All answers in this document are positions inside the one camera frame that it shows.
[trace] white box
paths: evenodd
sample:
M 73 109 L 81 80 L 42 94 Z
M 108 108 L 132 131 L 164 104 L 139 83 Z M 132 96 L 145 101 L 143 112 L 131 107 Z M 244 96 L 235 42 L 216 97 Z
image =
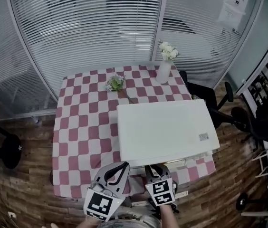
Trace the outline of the white box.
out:
M 181 160 L 220 147 L 204 100 L 117 106 L 121 161 L 131 167 Z

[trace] checkered tablecloth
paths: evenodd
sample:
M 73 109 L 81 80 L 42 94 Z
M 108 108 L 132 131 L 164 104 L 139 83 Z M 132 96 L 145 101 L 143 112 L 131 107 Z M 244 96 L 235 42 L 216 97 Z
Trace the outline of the checkered tablecloth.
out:
M 123 93 L 107 92 L 114 74 L 125 77 L 124 89 L 134 103 L 190 100 L 173 66 L 166 84 L 156 81 L 158 67 L 125 66 L 90 71 L 63 79 L 54 126 L 53 182 L 57 196 L 84 198 L 101 167 L 120 161 L 117 105 L 129 104 Z M 179 184 L 215 171 L 212 156 L 187 160 L 172 171 Z M 124 193 L 143 193 L 145 177 L 130 176 Z

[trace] wooden floor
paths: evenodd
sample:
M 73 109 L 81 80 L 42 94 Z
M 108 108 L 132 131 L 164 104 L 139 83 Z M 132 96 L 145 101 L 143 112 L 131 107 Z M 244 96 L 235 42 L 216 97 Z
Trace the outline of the wooden floor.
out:
M 223 97 L 223 84 L 216 94 L 218 100 Z M 241 98 L 226 103 L 222 111 L 230 113 L 236 105 L 244 106 Z M 7 217 L 7 212 L 13 211 L 20 228 L 39 228 L 51 222 L 60 228 L 75 227 L 83 220 L 82 201 L 55 197 L 49 182 L 54 116 L 42 117 L 42 126 L 34 125 L 31 119 L 0 122 L 0 126 L 17 134 L 23 146 L 22 159 L 15 170 L 7 170 L 0 160 L 0 224 L 13 227 Z M 240 216 L 235 202 L 241 192 L 252 198 L 268 195 L 267 178 L 255 178 L 260 172 L 259 163 L 250 161 L 259 150 L 252 152 L 252 142 L 242 144 L 245 134 L 230 124 L 220 126 L 217 134 L 220 148 L 213 155 L 216 171 L 180 187 L 189 191 L 187 197 L 180 199 L 180 227 L 258 227 L 254 218 Z M 263 207 L 251 205 L 249 209 L 261 211 Z

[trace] white vase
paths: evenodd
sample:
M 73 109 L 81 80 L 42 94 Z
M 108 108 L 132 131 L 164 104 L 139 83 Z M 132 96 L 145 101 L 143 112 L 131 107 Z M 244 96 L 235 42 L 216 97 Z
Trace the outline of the white vase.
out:
M 168 81 L 169 74 L 171 71 L 172 60 L 163 60 L 159 69 L 157 70 L 156 81 L 160 84 L 164 84 Z

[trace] window blinds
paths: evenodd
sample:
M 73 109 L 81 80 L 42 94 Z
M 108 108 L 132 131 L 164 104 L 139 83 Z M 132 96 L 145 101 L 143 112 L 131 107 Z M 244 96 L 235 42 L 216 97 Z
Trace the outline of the window blinds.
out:
M 22 47 L 7 1 L 0 0 L 0 117 L 55 109 L 56 106 Z
M 255 0 L 250 0 L 252 7 Z M 214 87 L 226 70 L 246 26 L 238 31 L 217 22 L 223 0 L 167 0 L 160 38 L 176 46 L 174 63 L 187 71 L 189 82 Z M 156 60 L 162 60 L 157 49 Z
M 65 71 L 149 61 L 161 0 L 12 0 L 41 73 L 56 95 Z

